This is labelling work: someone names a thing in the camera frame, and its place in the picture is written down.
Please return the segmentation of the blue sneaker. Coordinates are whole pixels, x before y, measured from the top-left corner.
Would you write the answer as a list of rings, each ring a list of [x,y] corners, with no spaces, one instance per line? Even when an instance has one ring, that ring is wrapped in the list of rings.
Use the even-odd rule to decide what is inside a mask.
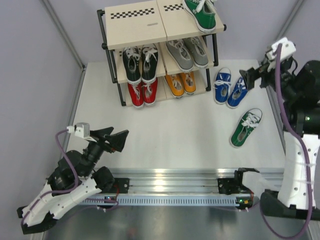
[[[216,74],[213,82],[214,100],[217,104],[222,105],[227,102],[231,91],[231,71],[227,67],[223,67]]]
[[[244,78],[241,76],[234,85],[234,88],[227,99],[228,107],[234,109],[237,108],[241,101],[245,98],[248,93],[248,89]]]

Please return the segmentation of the green sneaker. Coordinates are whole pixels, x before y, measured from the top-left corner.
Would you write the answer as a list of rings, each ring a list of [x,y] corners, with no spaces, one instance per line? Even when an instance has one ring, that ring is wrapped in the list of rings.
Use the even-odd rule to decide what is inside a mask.
[[[215,0],[183,0],[184,10],[190,14],[198,30],[202,33],[211,33],[216,28]]]
[[[246,111],[230,137],[230,144],[234,148],[240,148],[244,145],[247,138],[259,126],[263,118],[263,112],[259,108],[252,108]]]

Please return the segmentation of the red sneaker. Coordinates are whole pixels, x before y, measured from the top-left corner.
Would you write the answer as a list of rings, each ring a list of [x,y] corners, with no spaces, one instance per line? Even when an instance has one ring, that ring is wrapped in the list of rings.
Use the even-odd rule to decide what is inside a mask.
[[[143,86],[142,83],[127,84],[128,92],[131,98],[132,105],[135,108],[142,108],[144,105]]]
[[[157,78],[153,83],[143,83],[143,100],[147,106],[152,106],[156,102],[157,89]]]

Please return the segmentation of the orange sneaker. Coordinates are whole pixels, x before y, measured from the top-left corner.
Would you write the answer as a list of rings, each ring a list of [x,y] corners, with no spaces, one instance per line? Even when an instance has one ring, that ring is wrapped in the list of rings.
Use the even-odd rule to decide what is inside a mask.
[[[172,74],[172,75],[168,75],[166,74],[165,75],[165,81],[171,91],[171,94],[179,99],[179,98],[182,98],[184,93],[185,93],[185,90],[184,90],[184,87],[183,87],[183,84],[182,84],[182,80],[180,78],[179,75],[177,74]]]
[[[188,73],[182,72],[179,75],[180,75],[180,78],[183,83],[184,91],[188,95],[193,95],[197,89],[194,73],[193,72],[188,72]]]

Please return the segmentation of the grey sneaker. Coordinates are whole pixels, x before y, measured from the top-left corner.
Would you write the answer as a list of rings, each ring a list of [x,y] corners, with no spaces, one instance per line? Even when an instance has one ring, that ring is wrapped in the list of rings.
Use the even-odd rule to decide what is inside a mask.
[[[182,39],[166,41],[165,46],[182,72],[188,73],[193,69],[193,58]]]
[[[190,52],[196,67],[204,69],[208,66],[209,59],[198,36],[184,38],[183,43]]]

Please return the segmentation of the black sneaker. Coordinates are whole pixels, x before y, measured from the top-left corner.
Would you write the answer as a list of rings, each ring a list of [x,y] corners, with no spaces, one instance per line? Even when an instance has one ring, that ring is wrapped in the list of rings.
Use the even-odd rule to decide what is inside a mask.
[[[141,82],[139,63],[141,54],[137,46],[125,47],[122,51],[122,62],[125,69],[127,82],[137,85]]]
[[[159,51],[154,43],[145,44],[141,49],[142,59],[142,82],[152,84],[156,80],[159,61]]]

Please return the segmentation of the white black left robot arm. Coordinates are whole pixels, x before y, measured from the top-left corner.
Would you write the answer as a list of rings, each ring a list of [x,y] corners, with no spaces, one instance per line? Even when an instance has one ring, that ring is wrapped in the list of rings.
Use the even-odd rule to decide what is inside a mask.
[[[68,211],[96,194],[128,193],[128,178],[115,178],[106,166],[95,169],[103,153],[120,153],[125,147],[129,131],[113,133],[113,130],[112,126],[91,130],[88,123],[79,122],[55,135],[62,158],[37,197],[29,205],[17,209],[24,235],[51,229]],[[88,145],[82,152],[64,151],[58,140],[61,134],[73,134]]]

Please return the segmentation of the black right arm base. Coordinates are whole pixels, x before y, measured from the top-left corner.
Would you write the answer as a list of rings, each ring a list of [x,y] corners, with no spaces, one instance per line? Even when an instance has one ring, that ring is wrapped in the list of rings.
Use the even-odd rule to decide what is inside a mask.
[[[231,195],[243,193],[250,194],[250,197],[252,197],[252,191],[243,184],[244,173],[246,172],[260,173],[255,168],[241,167],[234,171],[233,177],[218,178],[217,184],[219,194]]]

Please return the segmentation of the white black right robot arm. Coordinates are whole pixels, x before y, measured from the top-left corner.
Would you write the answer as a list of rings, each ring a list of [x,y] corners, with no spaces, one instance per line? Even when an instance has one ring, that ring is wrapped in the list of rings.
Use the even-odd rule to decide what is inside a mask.
[[[285,167],[279,190],[259,187],[260,208],[268,217],[319,221],[314,197],[317,153],[320,148],[320,62],[310,60],[298,74],[289,72],[293,57],[274,60],[258,68],[240,70],[251,90],[275,90],[285,141]]]

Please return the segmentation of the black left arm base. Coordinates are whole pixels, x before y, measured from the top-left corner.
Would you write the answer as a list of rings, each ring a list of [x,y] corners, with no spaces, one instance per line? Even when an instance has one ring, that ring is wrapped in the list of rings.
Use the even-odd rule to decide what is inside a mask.
[[[127,194],[129,191],[130,179],[129,178],[115,178],[113,185],[108,183],[102,190],[102,193],[106,194]]]

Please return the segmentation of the beige black shoe shelf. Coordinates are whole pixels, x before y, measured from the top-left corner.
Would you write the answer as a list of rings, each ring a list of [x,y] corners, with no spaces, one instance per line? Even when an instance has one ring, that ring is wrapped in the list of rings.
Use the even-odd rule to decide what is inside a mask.
[[[209,63],[206,69],[219,65],[217,33],[224,32],[227,26],[219,15],[215,15],[214,31],[202,33],[195,20],[183,8],[181,0],[149,0],[131,4],[105,7],[97,11],[102,34],[102,49],[105,50],[112,83],[117,85],[120,104],[132,105],[130,95],[123,96],[122,84],[127,83],[122,50],[125,47],[155,44],[159,51],[156,76],[161,81],[165,75],[181,72],[174,59],[165,49],[165,43],[176,39],[200,37],[212,38],[213,50],[206,50]]]

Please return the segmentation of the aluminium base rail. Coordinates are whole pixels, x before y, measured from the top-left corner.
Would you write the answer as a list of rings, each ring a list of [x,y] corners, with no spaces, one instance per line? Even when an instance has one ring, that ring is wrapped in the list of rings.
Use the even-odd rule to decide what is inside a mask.
[[[248,153],[240,148],[209,154],[104,152],[95,170],[107,167],[114,178],[129,178],[128,193],[98,193],[79,205],[241,206],[249,202],[250,194],[219,194],[218,178],[233,178],[239,168],[254,168],[279,185],[284,166],[281,152]]]

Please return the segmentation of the grey aluminium corner post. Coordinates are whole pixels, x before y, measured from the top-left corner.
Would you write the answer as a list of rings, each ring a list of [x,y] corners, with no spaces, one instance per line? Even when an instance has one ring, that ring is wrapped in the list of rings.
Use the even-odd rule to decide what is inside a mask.
[[[267,48],[276,41],[280,40],[283,37],[287,36],[287,33],[289,32],[291,26],[293,25],[295,19],[301,12],[304,5],[307,3],[307,0],[296,0],[292,9],[290,10],[288,16],[285,18],[284,23],[281,25],[279,31],[275,35],[275,37],[268,43]]]

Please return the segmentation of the left grey corner post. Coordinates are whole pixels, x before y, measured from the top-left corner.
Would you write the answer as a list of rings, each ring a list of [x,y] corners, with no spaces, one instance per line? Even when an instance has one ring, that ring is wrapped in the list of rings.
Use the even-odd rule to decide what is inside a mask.
[[[49,18],[53,22],[55,28],[57,29],[58,33],[62,37],[62,40],[66,44],[68,50],[70,51],[73,59],[77,63],[77,65],[80,67],[82,71],[85,70],[86,66],[81,60],[76,48],[74,47],[74,44],[72,43],[67,31],[65,30],[59,16],[57,15],[55,9],[53,8],[51,2],[49,0],[40,0],[40,3],[44,7],[44,10],[47,12]]]

